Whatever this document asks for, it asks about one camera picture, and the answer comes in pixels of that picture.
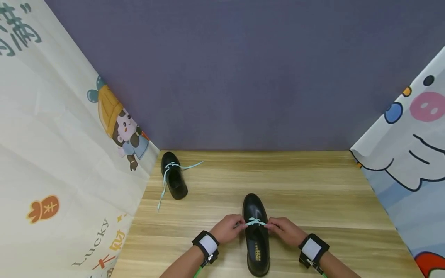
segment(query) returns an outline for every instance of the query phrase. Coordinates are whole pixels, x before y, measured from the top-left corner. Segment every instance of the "pink pig nose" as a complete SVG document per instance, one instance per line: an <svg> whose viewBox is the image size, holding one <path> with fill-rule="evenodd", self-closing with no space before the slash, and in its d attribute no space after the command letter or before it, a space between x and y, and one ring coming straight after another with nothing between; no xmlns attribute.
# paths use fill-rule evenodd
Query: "pink pig nose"
<svg viewBox="0 0 445 278"><path fill-rule="evenodd" d="M423 92L413 100L409 111L419 121L439 120L445 114L445 97L436 92Z"/></svg>

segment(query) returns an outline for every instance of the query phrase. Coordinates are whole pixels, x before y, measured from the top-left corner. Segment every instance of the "curtain fold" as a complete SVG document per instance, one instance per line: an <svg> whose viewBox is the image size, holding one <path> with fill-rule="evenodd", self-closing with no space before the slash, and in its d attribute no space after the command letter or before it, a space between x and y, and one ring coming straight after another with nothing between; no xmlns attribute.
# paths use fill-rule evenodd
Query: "curtain fold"
<svg viewBox="0 0 445 278"><path fill-rule="evenodd" d="M43 0L0 0L1 277L110 277L159 150Z"/></svg>
<svg viewBox="0 0 445 278"><path fill-rule="evenodd" d="M425 277L445 277L445 48L351 152Z"/></svg>

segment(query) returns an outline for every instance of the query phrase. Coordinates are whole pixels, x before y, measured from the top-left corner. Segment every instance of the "green cable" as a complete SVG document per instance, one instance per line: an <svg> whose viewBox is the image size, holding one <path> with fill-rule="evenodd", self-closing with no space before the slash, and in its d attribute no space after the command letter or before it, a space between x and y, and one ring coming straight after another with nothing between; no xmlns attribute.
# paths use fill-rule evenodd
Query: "green cable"
<svg viewBox="0 0 445 278"><path fill-rule="evenodd" d="M196 274L195 274L195 276L193 276L193 278L198 277L198 274L201 272L201 270L202 270L202 267L199 267L198 271L196 271Z"/></svg>

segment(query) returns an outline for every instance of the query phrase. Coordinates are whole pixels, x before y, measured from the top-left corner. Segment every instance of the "black wrist strap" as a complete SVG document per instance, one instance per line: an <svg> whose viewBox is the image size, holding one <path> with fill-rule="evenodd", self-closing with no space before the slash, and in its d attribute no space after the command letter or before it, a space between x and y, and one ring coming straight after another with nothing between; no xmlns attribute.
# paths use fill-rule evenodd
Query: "black wrist strap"
<svg viewBox="0 0 445 278"><path fill-rule="evenodd" d="M301 250L299 262L306 268L310 266L319 266L320 259L324 253L329 250L329 245L321 240L317 235L308 235L298 246Z"/></svg>
<svg viewBox="0 0 445 278"><path fill-rule="evenodd" d="M192 240L194 246L197 246L204 253L204 262L201 267L205 265L212 264L219 255L218 246L219 242L216 238L207 231L202 231L194 240Z"/></svg>

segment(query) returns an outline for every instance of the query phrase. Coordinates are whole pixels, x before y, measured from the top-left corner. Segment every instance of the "yellow hat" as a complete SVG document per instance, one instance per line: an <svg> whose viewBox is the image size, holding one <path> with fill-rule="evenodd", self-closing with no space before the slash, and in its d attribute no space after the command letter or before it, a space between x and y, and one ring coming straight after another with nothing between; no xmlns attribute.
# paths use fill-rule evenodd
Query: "yellow hat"
<svg viewBox="0 0 445 278"><path fill-rule="evenodd" d="M108 85L104 85L99 89L97 109L99 111L99 119L105 132L110 138L113 137L114 126L117 116L123 110L122 104L117 100Z"/></svg>

